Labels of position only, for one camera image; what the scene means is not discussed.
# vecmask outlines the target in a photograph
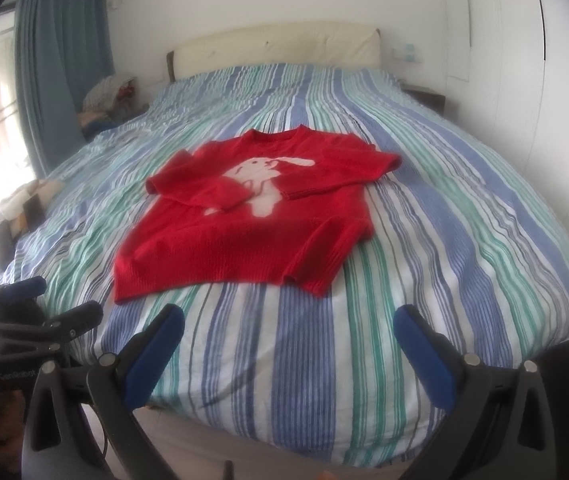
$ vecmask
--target headboard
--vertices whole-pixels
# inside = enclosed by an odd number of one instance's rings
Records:
[[[262,63],[380,68],[379,30],[359,23],[274,23],[196,38],[167,54],[171,82],[229,66]]]

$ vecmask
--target sweater sleeve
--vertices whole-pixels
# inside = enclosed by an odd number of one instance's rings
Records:
[[[296,168],[282,173],[274,183],[289,200],[324,193],[352,184],[378,180],[389,171],[397,170],[402,157],[397,153],[377,152],[353,134],[336,146],[327,146],[321,160],[310,168]]]
[[[147,179],[147,192],[188,206],[222,210],[253,196],[232,178],[220,176],[218,164],[206,152],[200,155],[177,152],[159,173]]]

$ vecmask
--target wooden nightstand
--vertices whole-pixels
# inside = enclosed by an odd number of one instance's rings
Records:
[[[416,85],[409,85],[400,83],[400,88],[406,94],[409,94],[413,99],[415,99],[420,104],[423,104],[427,108],[439,113],[440,115],[444,115],[444,103],[446,101],[446,97],[442,94],[431,90],[430,88],[426,88],[424,86],[416,86]]]

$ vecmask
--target striped bedspread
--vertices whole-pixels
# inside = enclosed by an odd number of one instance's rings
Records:
[[[404,159],[367,186],[375,236],[352,251],[325,298],[205,283],[113,304],[114,255],[154,200],[146,177],[181,148],[300,123],[353,132]],[[234,434],[357,466],[411,456],[440,413],[392,336],[405,303],[492,365],[518,365],[569,338],[564,229],[502,158],[384,72],[277,64],[194,76],[53,176],[68,186],[2,280],[43,275],[50,315],[104,304],[100,328],[75,346],[85,361],[119,351],[165,303],[178,304],[186,333],[152,401]]]

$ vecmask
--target white dog graphic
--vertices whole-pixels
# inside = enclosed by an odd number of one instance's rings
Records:
[[[269,216],[274,206],[282,200],[282,195],[277,187],[271,183],[271,179],[278,176],[280,172],[276,166],[280,161],[296,164],[297,166],[314,166],[315,161],[310,158],[296,158],[291,156],[278,156],[276,158],[266,158],[257,156],[249,158],[227,171],[224,176],[232,178],[237,183],[253,192],[253,197],[247,200],[251,205],[253,216],[264,218]],[[208,208],[204,211],[205,215],[215,213],[217,209]]]

